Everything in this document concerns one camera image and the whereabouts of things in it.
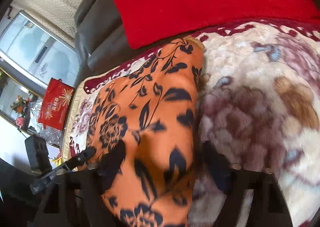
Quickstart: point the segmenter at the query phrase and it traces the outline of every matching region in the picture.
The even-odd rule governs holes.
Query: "floral blanket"
[[[320,29],[279,19],[251,19],[192,34],[205,46],[199,92],[201,141],[210,140],[230,162],[261,171],[271,168],[284,193],[293,226],[309,221],[320,206]],[[64,160],[85,149],[93,102],[111,80],[136,71],[150,50],[75,92],[68,117]],[[194,71],[200,76],[201,71]],[[189,224],[209,226],[224,195],[206,171],[199,173]],[[248,192],[239,226],[250,210]]]

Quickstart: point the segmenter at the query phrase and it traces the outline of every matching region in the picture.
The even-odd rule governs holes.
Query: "orange floral fabric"
[[[197,39],[177,39],[136,72],[102,88],[87,145],[100,160],[122,139],[125,159],[105,205],[130,226],[185,226],[193,188],[193,120],[203,61]]]

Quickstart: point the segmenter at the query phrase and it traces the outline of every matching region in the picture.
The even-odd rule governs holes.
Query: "plush blanket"
[[[199,91],[201,141],[210,140],[232,163],[272,170],[285,196],[293,226],[309,221],[320,206],[320,29],[280,19],[250,19],[193,33],[205,46],[194,76],[208,81]],[[64,136],[64,160],[85,149],[88,122],[99,90],[136,71],[156,54],[150,50],[80,84]],[[205,169],[199,172],[189,224],[209,226],[225,197]],[[244,226],[248,192],[239,226]]]

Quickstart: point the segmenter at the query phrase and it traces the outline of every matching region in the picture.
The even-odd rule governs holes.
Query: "orange garment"
[[[103,87],[87,145],[107,154],[122,139],[125,160],[102,195],[130,226],[185,226],[192,202],[193,120],[203,45],[194,38],[163,47],[136,72]]]

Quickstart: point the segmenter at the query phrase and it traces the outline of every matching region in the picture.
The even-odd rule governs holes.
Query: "red bag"
[[[38,122],[58,130],[63,129],[64,120],[74,88],[51,78],[44,94]]]

